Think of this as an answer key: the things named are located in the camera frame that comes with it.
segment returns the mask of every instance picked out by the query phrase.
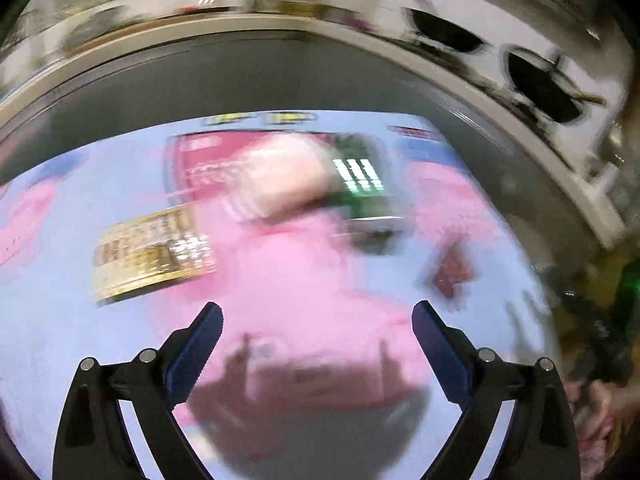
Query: blurred background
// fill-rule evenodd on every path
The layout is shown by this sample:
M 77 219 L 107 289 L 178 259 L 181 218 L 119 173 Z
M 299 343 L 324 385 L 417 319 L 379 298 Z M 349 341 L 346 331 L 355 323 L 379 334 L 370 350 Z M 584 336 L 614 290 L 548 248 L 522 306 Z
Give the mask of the blurred background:
M 640 358 L 640 36 L 625 1 L 24 0 L 2 22 L 0 184 L 217 114 L 424 117 L 524 250 L 566 376 L 625 388 Z

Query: blue gripper pad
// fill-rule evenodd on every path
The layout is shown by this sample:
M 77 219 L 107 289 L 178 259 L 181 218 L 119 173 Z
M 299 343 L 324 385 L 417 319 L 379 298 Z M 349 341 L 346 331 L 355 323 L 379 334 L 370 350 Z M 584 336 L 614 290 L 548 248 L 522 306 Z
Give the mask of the blue gripper pad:
M 209 301 L 187 327 L 175 330 L 158 353 L 164 400 L 170 409 L 185 402 L 222 335 L 222 309 Z
M 414 306 L 411 321 L 447 400 L 464 411 L 472 398 L 475 347 L 463 332 L 446 326 L 428 301 Z

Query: green object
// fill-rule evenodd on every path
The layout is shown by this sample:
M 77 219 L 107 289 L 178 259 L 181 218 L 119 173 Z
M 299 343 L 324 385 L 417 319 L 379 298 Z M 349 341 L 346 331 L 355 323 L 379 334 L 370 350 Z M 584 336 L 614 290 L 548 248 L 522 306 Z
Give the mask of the green object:
M 629 343 L 636 339 L 640 329 L 640 259 L 622 269 L 609 317 L 611 325 L 625 335 Z
M 342 189 L 334 203 L 346 212 L 351 243 L 366 253 L 388 253 L 391 240 L 402 231 L 402 218 L 394 212 L 376 171 L 375 152 L 358 134 L 338 136 L 335 147 L 340 158 L 334 159 L 334 165 Z

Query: gold packaging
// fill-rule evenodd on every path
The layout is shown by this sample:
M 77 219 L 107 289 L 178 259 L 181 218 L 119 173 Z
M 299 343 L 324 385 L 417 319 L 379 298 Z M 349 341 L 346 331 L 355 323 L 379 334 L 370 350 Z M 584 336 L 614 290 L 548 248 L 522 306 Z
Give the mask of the gold packaging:
M 197 233 L 189 205 L 109 227 L 94 253 L 99 301 L 214 270 L 209 242 Z

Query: stove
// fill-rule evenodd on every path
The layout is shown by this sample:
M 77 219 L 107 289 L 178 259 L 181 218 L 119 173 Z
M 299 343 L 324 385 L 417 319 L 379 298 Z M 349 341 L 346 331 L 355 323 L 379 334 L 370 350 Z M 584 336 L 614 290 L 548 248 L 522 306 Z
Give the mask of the stove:
M 396 46 L 400 46 L 405 50 L 409 50 L 417 56 L 448 70 L 468 82 L 474 88 L 483 92 L 485 95 L 489 96 L 520 120 L 520 122 L 529 128 L 536 137 L 542 140 L 542 142 L 544 142 L 546 146 L 556 154 L 568 170 L 574 171 L 574 168 L 572 168 L 564 156 L 558 152 L 550 139 L 550 132 L 555 123 L 546 117 L 542 111 L 538 110 L 526 97 L 519 94 L 515 89 L 510 87 L 498 88 L 494 81 L 487 79 L 476 72 L 476 70 L 460 59 L 460 56 L 455 52 L 445 50 L 420 40 L 404 41 L 396 40 L 394 38 L 385 38 L 383 36 L 378 36 L 378 38 L 388 43 L 393 43 Z

